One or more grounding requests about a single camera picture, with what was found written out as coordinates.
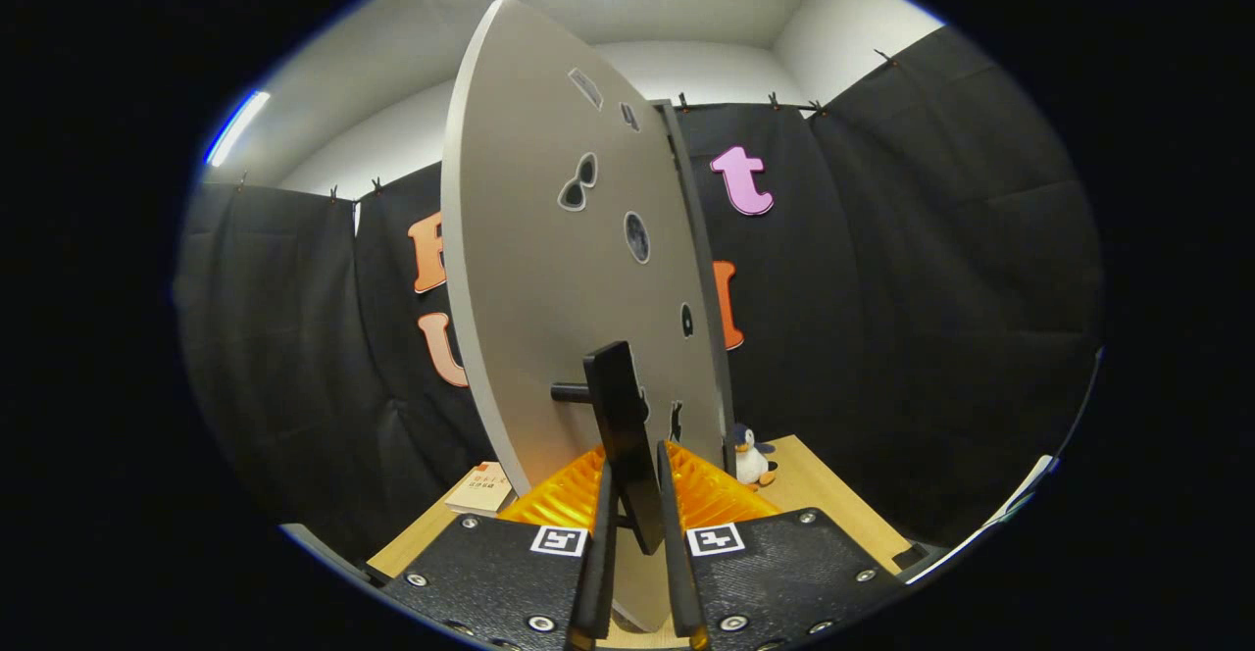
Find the white wall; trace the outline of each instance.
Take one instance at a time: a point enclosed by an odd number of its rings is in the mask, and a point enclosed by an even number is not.
[[[761,48],[641,40],[596,49],[646,100],[670,97],[679,103],[684,92],[690,105],[767,102],[767,94],[776,92],[781,103],[806,103],[793,75]],[[397,102],[315,151],[279,187],[325,196],[338,186],[336,196],[355,199],[371,189],[373,177],[393,182],[434,164],[444,152],[452,97],[453,80],[448,80]]]
[[[807,100],[830,102],[943,21],[907,0],[803,0],[773,51]]]
[[[595,48],[646,100],[670,98],[678,105],[684,93],[690,105],[766,103],[767,95],[776,92],[777,102],[806,103],[793,75],[772,51],[762,48],[673,40],[606,43]]]
[[[333,138],[296,166],[279,187],[358,199],[371,189],[371,178],[394,182],[444,156],[444,119],[453,98],[453,80],[413,94],[376,112]]]

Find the foam letter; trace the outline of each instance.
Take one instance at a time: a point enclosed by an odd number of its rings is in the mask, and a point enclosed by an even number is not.
[[[723,183],[728,188],[728,199],[737,212],[743,214],[762,214],[772,208],[771,192],[759,194],[754,187],[753,172],[763,169],[762,159],[747,158],[739,146],[727,149],[718,159],[710,161],[710,169],[723,173]]]
[[[432,355],[435,374],[453,386],[469,386],[467,373],[453,361],[453,347],[449,347],[449,316],[444,312],[427,312],[418,319],[418,330],[427,335],[427,351]]]
[[[407,232],[409,238],[414,241],[414,258],[418,263],[414,294],[427,294],[428,290],[444,283],[444,263],[441,262],[441,253],[444,252],[444,238],[438,235],[439,226],[441,213],[434,213],[429,218],[412,223]]]
[[[735,350],[745,341],[745,335],[732,321],[732,294],[728,283],[735,276],[733,262],[714,262],[714,285],[719,291],[719,315],[723,316],[723,347]]]

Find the small book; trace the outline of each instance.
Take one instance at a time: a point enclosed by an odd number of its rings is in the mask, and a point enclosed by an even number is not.
[[[501,463],[479,463],[444,499],[444,505],[459,514],[496,518],[517,498]]]

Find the round board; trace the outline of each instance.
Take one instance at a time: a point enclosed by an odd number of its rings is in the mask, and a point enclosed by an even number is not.
[[[550,385],[586,381],[584,355],[620,339],[650,442],[725,468],[727,356],[694,198],[663,115],[617,70],[518,0],[488,8],[449,105],[444,266],[467,381],[520,494],[600,443],[591,406]],[[658,628],[663,556],[634,563],[626,533],[615,606]]]

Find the orange letter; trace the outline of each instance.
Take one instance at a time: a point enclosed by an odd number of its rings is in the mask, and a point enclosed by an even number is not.
[[[737,267],[732,262],[714,262],[714,285],[719,291],[719,315],[723,316],[723,347],[735,350],[740,342],[745,341],[745,335],[732,324],[732,295],[728,292],[728,281],[735,276]]]
[[[449,316],[444,312],[427,312],[418,319],[418,330],[427,335],[427,351],[432,355],[432,364],[435,365],[435,374],[441,379],[453,384],[453,386],[469,386],[467,373],[453,361],[453,350],[449,347],[448,334]]]
[[[414,258],[418,262],[418,278],[414,280],[414,294],[427,294],[437,285],[444,283],[444,238],[438,235],[441,213],[414,222],[405,235],[414,241]]]

